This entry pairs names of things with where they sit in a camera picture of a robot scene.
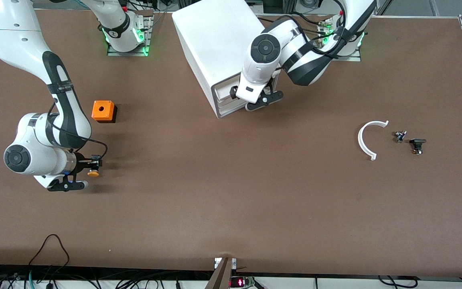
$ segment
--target orange block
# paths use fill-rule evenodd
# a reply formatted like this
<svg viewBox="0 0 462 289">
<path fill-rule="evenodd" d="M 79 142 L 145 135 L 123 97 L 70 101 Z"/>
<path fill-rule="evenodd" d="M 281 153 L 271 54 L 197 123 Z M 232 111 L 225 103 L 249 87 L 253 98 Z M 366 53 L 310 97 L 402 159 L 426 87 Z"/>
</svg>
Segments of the orange block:
<svg viewBox="0 0 462 289">
<path fill-rule="evenodd" d="M 92 118 L 100 123 L 115 123 L 117 106 L 111 100 L 96 100 L 92 108 Z"/>
</svg>

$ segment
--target white robotic arm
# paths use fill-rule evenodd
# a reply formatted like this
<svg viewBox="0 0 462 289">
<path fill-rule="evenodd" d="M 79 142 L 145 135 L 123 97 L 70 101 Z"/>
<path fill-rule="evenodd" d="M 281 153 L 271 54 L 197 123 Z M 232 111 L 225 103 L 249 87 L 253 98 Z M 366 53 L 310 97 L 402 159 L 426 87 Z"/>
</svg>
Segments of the white robotic arm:
<svg viewBox="0 0 462 289">
<path fill-rule="evenodd" d="M 279 66 L 294 84 L 310 85 L 326 70 L 332 58 L 354 52 L 359 37 L 374 9 L 375 0 L 337 0 L 343 16 L 335 16 L 334 35 L 318 49 L 291 16 L 282 16 L 264 29 L 249 46 L 244 60 L 237 97 L 248 102 L 247 110 L 256 110 L 280 100 L 282 93 L 270 94 L 264 88 Z"/>
<path fill-rule="evenodd" d="M 96 14 L 115 50 L 130 51 L 140 44 L 135 36 L 138 16 L 125 13 L 118 0 L 84 2 Z M 90 137 L 90 123 L 62 60 L 42 37 L 30 0 L 0 0 L 0 59 L 39 77 L 58 109 L 58 113 L 50 110 L 21 118 L 16 137 L 5 150 L 5 164 L 19 174 L 33 175 L 50 191 L 85 188 L 88 183 L 77 181 L 76 174 L 84 168 L 97 172 L 101 156 L 87 159 L 73 151 Z"/>
</svg>

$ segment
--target screw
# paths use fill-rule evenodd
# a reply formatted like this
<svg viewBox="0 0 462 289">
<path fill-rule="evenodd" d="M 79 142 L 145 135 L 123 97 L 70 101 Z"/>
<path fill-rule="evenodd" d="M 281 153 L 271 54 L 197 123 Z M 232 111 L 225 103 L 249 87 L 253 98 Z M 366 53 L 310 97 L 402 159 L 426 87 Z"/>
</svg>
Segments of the screw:
<svg viewBox="0 0 462 289">
<path fill-rule="evenodd" d="M 396 132 L 395 133 L 395 141 L 397 143 L 401 143 L 405 137 L 405 134 L 407 134 L 407 131 L 404 130 L 403 132 Z"/>
</svg>

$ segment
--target white c-shaped part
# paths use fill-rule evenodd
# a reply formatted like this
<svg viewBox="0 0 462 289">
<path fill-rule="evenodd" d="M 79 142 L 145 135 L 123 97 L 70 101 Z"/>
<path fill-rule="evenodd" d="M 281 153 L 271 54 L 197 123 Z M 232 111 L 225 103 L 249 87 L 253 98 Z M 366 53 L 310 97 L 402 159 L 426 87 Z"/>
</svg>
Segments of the white c-shaped part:
<svg viewBox="0 0 462 289">
<path fill-rule="evenodd" d="M 371 121 L 371 122 L 367 122 L 367 124 L 365 124 L 360 130 L 359 130 L 359 133 L 358 133 L 358 143 L 359 143 L 359 146 L 361 147 L 361 149 L 363 150 L 363 152 L 365 152 L 365 154 L 369 155 L 370 156 L 370 160 L 371 161 L 375 161 L 375 158 L 377 157 L 377 154 L 374 153 L 373 151 L 369 150 L 367 148 L 367 145 L 365 144 L 365 142 L 363 141 L 363 130 L 365 130 L 365 128 L 367 126 L 380 126 L 382 128 L 386 127 L 388 125 L 388 121 L 386 122 L 382 122 L 382 121 L 378 121 L 378 120 L 374 120 L 374 121 Z"/>
</svg>

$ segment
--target brown tabletop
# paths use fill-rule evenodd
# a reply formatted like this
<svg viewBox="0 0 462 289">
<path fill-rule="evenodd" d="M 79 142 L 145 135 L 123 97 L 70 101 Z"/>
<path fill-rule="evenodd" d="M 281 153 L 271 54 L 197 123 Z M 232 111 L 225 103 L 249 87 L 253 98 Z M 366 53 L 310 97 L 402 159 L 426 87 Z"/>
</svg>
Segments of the brown tabletop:
<svg viewBox="0 0 462 289">
<path fill-rule="evenodd" d="M 149 57 L 107 57 L 90 11 L 37 11 L 85 113 L 113 100 L 101 177 L 48 192 L 5 167 L 22 115 L 51 97 L 0 60 L 0 263 L 27 264 L 58 234 L 71 265 L 462 277 L 462 30 L 457 19 L 374 18 L 362 61 L 309 87 L 281 73 L 282 101 L 216 119 L 170 14 Z M 376 161 L 357 144 L 365 130 Z M 425 138 L 424 153 L 392 133 Z M 89 144 L 85 154 L 101 153 Z M 35 264 L 60 265 L 48 243 Z"/>
</svg>

